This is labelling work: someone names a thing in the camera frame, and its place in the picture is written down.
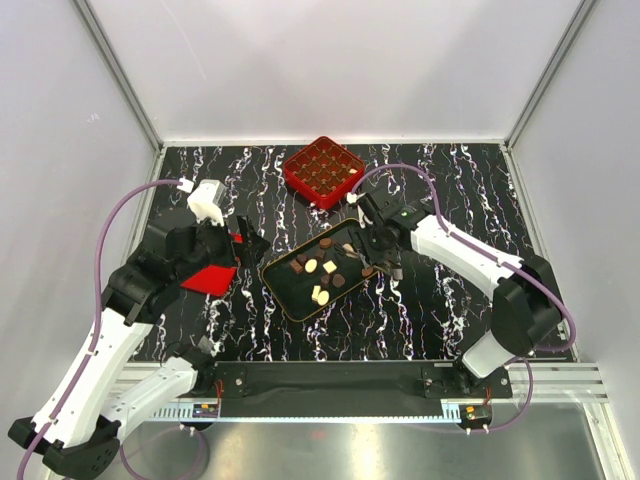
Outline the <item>dark teardrop chocolate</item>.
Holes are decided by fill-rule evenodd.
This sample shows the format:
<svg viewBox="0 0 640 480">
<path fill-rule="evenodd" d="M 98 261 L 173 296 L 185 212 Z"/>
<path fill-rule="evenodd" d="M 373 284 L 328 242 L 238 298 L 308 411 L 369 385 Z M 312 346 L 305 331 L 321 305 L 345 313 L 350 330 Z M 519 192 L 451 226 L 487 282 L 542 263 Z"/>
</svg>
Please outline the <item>dark teardrop chocolate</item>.
<svg viewBox="0 0 640 480">
<path fill-rule="evenodd" d="M 345 285 L 345 283 L 346 283 L 346 280 L 345 280 L 344 276 L 341 275 L 341 274 L 335 274 L 332 277 L 332 284 L 336 288 L 343 287 Z"/>
</svg>

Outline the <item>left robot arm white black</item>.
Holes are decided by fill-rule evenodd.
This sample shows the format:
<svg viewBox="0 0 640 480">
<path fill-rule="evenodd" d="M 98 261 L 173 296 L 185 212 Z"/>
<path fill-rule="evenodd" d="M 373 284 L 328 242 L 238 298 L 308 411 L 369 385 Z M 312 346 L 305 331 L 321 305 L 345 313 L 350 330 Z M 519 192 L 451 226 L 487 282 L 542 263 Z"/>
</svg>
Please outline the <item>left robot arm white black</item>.
<svg viewBox="0 0 640 480">
<path fill-rule="evenodd" d="M 208 394 L 216 372 L 210 354 L 182 345 L 154 373 L 120 396 L 110 391 L 133 351 L 203 270 L 253 267 L 270 247 L 240 216 L 238 233 L 223 222 L 198 221 L 186 210 L 150 221 L 138 247 L 98 291 L 94 325 L 81 351 L 32 417 L 17 419 L 8 436 L 25 454 L 67 479 L 95 479 L 124 440 L 151 414 L 184 394 Z"/>
</svg>

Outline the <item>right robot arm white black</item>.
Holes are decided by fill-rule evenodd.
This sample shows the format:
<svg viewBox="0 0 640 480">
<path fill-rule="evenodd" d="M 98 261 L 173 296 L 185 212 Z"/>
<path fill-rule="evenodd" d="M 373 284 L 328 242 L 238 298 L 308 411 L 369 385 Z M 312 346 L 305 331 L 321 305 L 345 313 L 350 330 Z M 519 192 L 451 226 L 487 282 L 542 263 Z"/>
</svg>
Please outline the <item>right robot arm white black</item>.
<svg viewBox="0 0 640 480">
<path fill-rule="evenodd" d="M 549 262 L 524 260 L 499 251 L 438 217 L 424 202 L 378 205 L 369 194 L 350 193 L 358 226 L 349 232 L 364 266 L 399 280 L 403 252 L 430 258 L 479 289 L 491 302 L 486 333 L 455 361 L 447 379 L 466 396 L 476 396 L 490 375 L 522 357 L 562 321 L 563 303 Z"/>
</svg>

